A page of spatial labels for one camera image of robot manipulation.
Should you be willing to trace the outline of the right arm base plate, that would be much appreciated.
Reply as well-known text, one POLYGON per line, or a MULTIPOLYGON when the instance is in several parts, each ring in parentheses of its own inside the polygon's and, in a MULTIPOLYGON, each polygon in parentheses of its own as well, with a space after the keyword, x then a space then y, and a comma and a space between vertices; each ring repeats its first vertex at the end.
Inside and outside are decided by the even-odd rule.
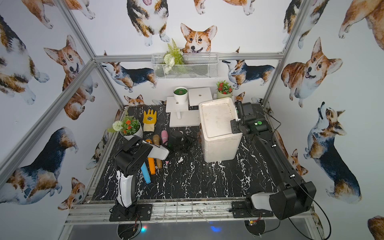
POLYGON ((235 219, 240 218, 264 218, 273 217, 274 214, 267 210, 255 209, 248 201, 235 201, 231 203, 229 212, 232 213, 235 219))

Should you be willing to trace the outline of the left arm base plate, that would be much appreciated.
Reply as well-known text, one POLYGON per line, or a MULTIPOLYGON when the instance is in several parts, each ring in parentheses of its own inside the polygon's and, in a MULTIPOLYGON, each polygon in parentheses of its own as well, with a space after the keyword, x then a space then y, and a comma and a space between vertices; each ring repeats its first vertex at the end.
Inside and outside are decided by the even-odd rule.
POLYGON ((149 221, 153 210, 152 204, 133 204, 128 208, 115 202, 111 208, 110 222, 134 221, 139 218, 141 221, 149 221))

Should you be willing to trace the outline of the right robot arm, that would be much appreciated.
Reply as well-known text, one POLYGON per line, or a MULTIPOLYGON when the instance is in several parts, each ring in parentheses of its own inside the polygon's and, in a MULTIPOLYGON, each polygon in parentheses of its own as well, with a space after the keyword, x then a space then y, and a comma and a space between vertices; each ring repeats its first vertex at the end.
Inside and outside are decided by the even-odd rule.
POLYGON ((278 184, 276 193, 259 192, 246 197, 249 215, 254 210, 265 210, 284 220, 309 211, 317 192, 315 185, 306 182, 292 167, 278 146, 272 127, 267 120, 258 117, 251 103, 235 102, 235 108, 238 116, 231 120, 232 132, 250 137, 251 143, 272 167, 278 184))

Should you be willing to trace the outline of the orange microphone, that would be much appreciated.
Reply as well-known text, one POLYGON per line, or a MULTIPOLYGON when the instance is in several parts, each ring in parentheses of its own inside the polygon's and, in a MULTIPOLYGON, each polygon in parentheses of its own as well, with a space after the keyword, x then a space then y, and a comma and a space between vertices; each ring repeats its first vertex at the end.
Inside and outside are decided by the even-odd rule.
POLYGON ((151 175, 156 174, 155 160, 154 158, 148 158, 149 168, 151 175))

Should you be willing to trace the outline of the pink microphone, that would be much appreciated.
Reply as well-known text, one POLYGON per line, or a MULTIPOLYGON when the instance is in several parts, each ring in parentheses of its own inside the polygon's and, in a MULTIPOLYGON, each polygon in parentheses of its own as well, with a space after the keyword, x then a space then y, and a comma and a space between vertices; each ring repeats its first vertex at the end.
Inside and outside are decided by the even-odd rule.
POLYGON ((162 146, 167 147, 169 135, 166 130, 163 130, 161 132, 161 138, 162 138, 162 146))

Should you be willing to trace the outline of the gold brown microphone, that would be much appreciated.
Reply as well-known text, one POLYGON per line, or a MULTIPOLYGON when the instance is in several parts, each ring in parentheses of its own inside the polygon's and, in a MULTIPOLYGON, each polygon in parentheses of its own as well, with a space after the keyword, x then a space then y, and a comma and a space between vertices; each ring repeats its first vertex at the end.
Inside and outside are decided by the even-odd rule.
MULTIPOLYGON (((157 146, 156 156, 158 157, 159 156, 159 148, 158 147, 160 146, 160 136, 159 135, 153 135, 152 142, 154 145, 157 146)), ((163 162, 159 158, 156 158, 156 165, 157 165, 157 168, 160 172, 162 172, 164 170, 163 169, 163 162)))

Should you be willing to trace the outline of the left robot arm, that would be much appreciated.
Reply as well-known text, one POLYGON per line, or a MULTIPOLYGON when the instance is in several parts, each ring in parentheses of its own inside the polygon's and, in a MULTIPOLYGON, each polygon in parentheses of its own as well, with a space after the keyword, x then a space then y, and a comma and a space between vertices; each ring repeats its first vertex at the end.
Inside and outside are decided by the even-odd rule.
POLYGON ((143 164, 149 158, 170 161, 178 153, 188 151, 197 141, 180 131, 171 133, 166 140, 157 144, 154 140, 148 142, 143 138, 131 135, 124 137, 122 147, 114 154, 114 166, 118 180, 117 206, 129 210, 136 202, 135 177, 142 170, 143 164))

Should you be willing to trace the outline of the white drawer cabinet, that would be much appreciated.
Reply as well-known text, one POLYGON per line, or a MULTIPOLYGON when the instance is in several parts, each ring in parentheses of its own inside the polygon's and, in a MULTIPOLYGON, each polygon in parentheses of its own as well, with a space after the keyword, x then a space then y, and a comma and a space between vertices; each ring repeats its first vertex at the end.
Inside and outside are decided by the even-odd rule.
POLYGON ((237 154, 242 133, 232 133, 231 121, 238 115, 231 98, 222 98, 199 104, 204 160, 207 163, 233 160, 237 154))

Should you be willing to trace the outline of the blue microphone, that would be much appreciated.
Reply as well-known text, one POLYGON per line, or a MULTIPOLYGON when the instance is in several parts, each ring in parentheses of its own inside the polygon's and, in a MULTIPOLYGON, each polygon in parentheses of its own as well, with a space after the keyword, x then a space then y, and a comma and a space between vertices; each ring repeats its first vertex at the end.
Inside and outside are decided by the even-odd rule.
POLYGON ((148 171, 148 168, 147 168, 147 165, 145 162, 141 166, 141 171, 142 171, 142 174, 143 174, 143 177, 144 177, 146 184, 150 184, 151 183, 151 177, 150 177, 150 174, 149 174, 149 171, 148 171))

